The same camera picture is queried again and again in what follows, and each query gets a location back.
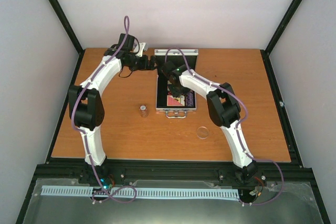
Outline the red playing card deck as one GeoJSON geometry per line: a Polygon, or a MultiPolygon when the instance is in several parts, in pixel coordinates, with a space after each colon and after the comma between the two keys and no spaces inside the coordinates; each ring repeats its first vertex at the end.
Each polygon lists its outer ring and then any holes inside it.
{"type": "Polygon", "coordinates": [[[167,96],[166,100],[167,106],[185,106],[185,96],[173,97],[172,95],[167,96]]]}

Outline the purple poker chip tube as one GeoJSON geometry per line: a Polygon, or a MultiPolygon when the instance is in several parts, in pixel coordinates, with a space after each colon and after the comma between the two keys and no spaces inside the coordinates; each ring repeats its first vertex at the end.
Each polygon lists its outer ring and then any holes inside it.
{"type": "Polygon", "coordinates": [[[194,102],[194,93],[193,92],[188,92],[185,95],[185,105],[187,107],[193,108],[195,107],[195,102],[194,102]]]}

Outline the aluminium poker case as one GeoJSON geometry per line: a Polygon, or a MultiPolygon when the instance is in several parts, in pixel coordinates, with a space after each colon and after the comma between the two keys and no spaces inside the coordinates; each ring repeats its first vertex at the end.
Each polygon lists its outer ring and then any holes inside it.
{"type": "Polygon", "coordinates": [[[196,94],[182,86],[179,76],[187,67],[195,69],[198,49],[155,49],[157,66],[156,110],[168,119],[184,119],[196,111],[196,94]]]}

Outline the orange poker chip tube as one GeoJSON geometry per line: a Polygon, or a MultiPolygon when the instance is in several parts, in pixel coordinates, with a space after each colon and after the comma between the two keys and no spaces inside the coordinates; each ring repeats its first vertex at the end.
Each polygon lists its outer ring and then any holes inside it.
{"type": "Polygon", "coordinates": [[[146,118],[148,116],[148,114],[149,114],[147,106],[145,104],[140,105],[139,111],[140,111],[140,115],[143,118],[146,118]]]}

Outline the clear round tube lid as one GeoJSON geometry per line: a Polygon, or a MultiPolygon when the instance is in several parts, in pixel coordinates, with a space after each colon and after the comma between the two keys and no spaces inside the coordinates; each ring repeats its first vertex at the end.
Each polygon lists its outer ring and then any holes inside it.
{"type": "Polygon", "coordinates": [[[209,129],[205,126],[200,126],[196,130],[196,135],[200,139],[206,139],[209,137],[209,129]]]}

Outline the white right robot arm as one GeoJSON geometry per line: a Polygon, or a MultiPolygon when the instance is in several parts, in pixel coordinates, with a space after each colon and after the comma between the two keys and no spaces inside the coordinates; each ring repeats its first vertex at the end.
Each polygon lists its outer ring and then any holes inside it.
{"type": "Polygon", "coordinates": [[[229,83],[212,82],[190,69],[188,65],[177,67],[171,61],[163,64],[162,73],[176,94],[180,95],[190,89],[206,100],[211,121],[220,127],[226,137],[236,166],[236,180],[240,184],[248,183],[255,175],[257,165],[241,127],[240,112],[245,106],[235,96],[232,86],[229,83]]]}

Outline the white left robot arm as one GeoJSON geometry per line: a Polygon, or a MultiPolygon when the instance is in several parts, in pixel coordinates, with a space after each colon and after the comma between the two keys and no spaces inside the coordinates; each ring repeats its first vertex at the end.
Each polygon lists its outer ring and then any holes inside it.
{"type": "Polygon", "coordinates": [[[106,154],[101,140],[101,124],[104,119],[102,94],[113,77],[123,67],[131,71],[154,70],[154,57],[144,54],[145,42],[126,34],[120,35],[117,45],[108,48],[94,72],[80,85],[71,85],[68,90],[71,126],[81,135],[85,149],[85,162],[93,165],[91,178],[97,183],[108,180],[109,170],[102,166],[106,154]]]}

